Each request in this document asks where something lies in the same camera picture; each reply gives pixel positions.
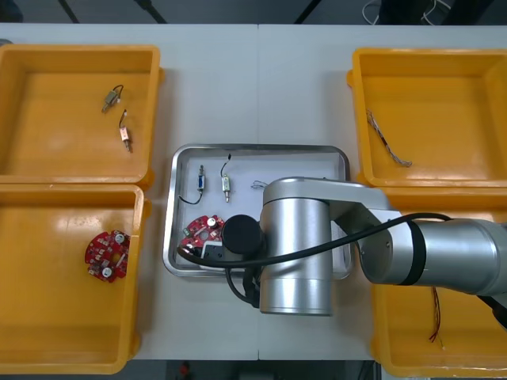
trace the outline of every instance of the electronic component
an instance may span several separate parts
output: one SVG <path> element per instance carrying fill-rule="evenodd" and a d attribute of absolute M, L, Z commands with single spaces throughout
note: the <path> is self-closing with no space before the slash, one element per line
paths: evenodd
<path fill-rule="evenodd" d="M 199 199 L 195 202 L 189 202 L 188 200 L 184 199 L 182 196 L 177 196 L 181 202 L 185 202 L 187 204 L 198 204 L 203 197 L 204 192 L 204 184 L 205 184 L 206 176 L 204 175 L 204 166 L 200 166 L 199 168 L 199 174 L 197 174 L 197 191 L 199 192 Z"/>
<path fill-rule="evenodd" d="M 208 217 L 203 215 L 190 222 L 183 229 L 185 238 L 181 241 L 182 245 L 191 245 L 193 248 L 202 249 L 206 241 L 222 241 L 222 227 L 224 221 L 217 215 Z"/>
<path fill-rule="evenodd" d="M 204 191 L 204 180 L 206 177 L 204 176 L 204 166 L 200 166 L 199 168 L 199 174 L 197 176 L 197 191 L 203 192 Z"/>
<path fill-rule="evenodd" d="M 262 180 L 255 180 L 254 182 L 252 182 L 252 184 L 250 185 L 250 187 L 253 188 L 253 189 L 258 189 L 258 188 L 265 188 L 267 185 L 268 184 L 266 184 Z"/>
<path fill-rule="evenodd" d="M 114 87 L 104 99 L 104 106 L 102 107 L 102 113 L 106 113 L 116 103 L 120 103 L 121 92 L 124 90 L 124 85 L 117 85 Z"/>
<path fill-rule="evenodd" d="M 383 133 L 380 131 L 380 127 L 379 125 L 377 124 L 377 120 L 375 120 L 375 117 L 373 117 L 373 113 L 372 111 L 370 111 L 369 109 L 366 110 L 366 117 L 368 119 L 368 124 L 370 124 L 373 129 L 375 129 L 375 132 L 377 132 L 377 135 L 380 137 L 380 139 L 382 140 L 382 144 L 386 147 L 386 150 L 387 152 L 389 153 L 389 155 L 391 156 L 391 158 L 393 160 L 395 160 L 398 164 L 400 164 L 401 166 L 405 166 L 406 168 L 409 168 L 412 166 L 412 161 L 404 161 L 402 160 L 400 157 L 398 157 L 395 152 L 393 152 L 393 150 L 391 149 L 391 147 L 389 146 L 389 144 L 387 143 L 387 140 L 385 137 L 383 137 Z"/>
<path fill-rule="evenodd" d="M 127 148 L 127 151 L 132 152 L 131 147 L 130 147 L 130 137 L 128 136 L 128 129 L 127 129 L 127 127 L 125 127 L 125 124 L 123 124 L 123 121 L 124 121 L 124 118 L 126 115 L 127 115 L 127 110 L 125 109 L 123 111 L 123 113 L 121 114 L 120 122 L 119 122 L 120 137 L 121 137 L 121 141 L 124 142 L 125 148 Z"/>
<path fill-rule="evenodd" d="M 229 176 L 224 174 L 222 176 L 222 191 L 225 194 L 225 201 L 229 203 L 229 195 L 231 194 L 231 181 Z"/>
<path fill-rule="evenodd" d="M 97 235 L 86 248 L 85 263 L 88 273 L 102 281 L 112 283 L 117 277 L 127 275 L 130 236 L 114 230 L 110 234 Z"/>
<path fill-rule="evenodd" d="M 227 156 L 227 161 L 222 166 L 222 169 L 220 170 L 220 177 L 222 178 L 222 191 L 225 194 L 225 201 L 229 203 L 229 196 L 231 195 L 231 180 L 229 179 L 229 176 L 223 173 L 223 168 L 225 168 L 225 165 L 229 163 L 231 160 L 232 155 L 229 154 Z"/>
<path fill-rule="evenodd" d="M 210 228 L 218 227 L 218 223 L 216 222 L 215 218 L 208 218 L 208 221 L 206 222 L 206 224 L 208 224 L 208 227 L 210 227 Z"/>

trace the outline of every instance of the table surface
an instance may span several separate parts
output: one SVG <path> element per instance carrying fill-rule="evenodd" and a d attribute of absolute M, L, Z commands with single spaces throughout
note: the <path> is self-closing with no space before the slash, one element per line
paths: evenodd
<path fill-rule="evenodd" d="M 265 315 L 225 279 L 162 263 L 170 160 L 186 143 L 334 145 L 359 168 L 345 75 L 359 47 L 507 48 L 507 27 L 350 25 L 0 25 L 16 44 L 154 44 L 161 86 L 139 274 L 138 359 L 370 359 L 370 285 L 334 284 L 332 317 Z"/>

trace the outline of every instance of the black cap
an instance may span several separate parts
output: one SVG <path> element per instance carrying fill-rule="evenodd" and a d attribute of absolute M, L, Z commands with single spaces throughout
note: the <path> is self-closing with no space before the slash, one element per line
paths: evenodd
<path fill-rule="evenodd" d="M 264 234 L 257 220 L 248 215 L 229 218 L 222 228 L 223 246 L 238 255 L 254 255 L 262 248 Z"/>

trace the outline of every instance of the orange plastic bin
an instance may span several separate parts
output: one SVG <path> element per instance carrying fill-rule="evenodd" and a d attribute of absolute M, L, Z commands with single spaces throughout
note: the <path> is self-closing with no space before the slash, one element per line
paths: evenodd
<path fill-rule="evenodd" d="M 507 189 L 383 188 L 402 213 L 441 212 L 455 218 L 507 222 Z M 372 287 L 372 354 L 399 377 L 505 377 L 507 332 L 474 295 L 438 289 L 440 338 L 434 343 L 429 287 Z"/>
<path fill-rule="evenodd" d="M 507 187 L 507 51 L 361 48 L 348 83 L 366 183 Z"/>
<path fill-rule="evenodd" d="M 111 374 L 137 349 L 143 192 L 135 185 L 0 184 L 0 374 Z M 87 245 L 131 235 L 127 275 L 88 273 Z"/>
<path fill-rule="evenodd" d="M 150 184 L 160 54 L 142 45 L 0 48 L 0 184 Z M 124 85 L 121 102 L 101 109 Z M 120 138 L 124 109 L 132 153 Z"/>

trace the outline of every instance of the red circuit board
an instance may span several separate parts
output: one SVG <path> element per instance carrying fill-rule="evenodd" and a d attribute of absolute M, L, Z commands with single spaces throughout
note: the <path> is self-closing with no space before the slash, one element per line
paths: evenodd
<path fill-rule="evenodd" d="M 88 273 L 102 281 L 112 283 L 116 277 L 127 275 L 130 236 L 114 230 L 97 235 L 86 247 L 85 263 Z"/>
<path fill-rule="evenodd" d="M 206 241 L 222 241 L 224 223 L 223 219 L 217 215 L 212 217 L 203 215 L 183 229 L 185 238 L 181 244 L 191 245 L 193 248 L 203 248 Z"/>

